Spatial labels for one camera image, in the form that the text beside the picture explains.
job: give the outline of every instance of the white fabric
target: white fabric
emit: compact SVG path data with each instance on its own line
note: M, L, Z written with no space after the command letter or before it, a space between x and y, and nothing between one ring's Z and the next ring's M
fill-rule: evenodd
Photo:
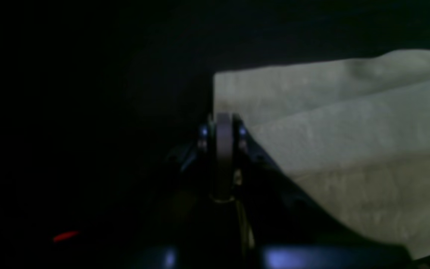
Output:
M237 112L294 182L375 240L430 255L430 51L215 75L215 111Z

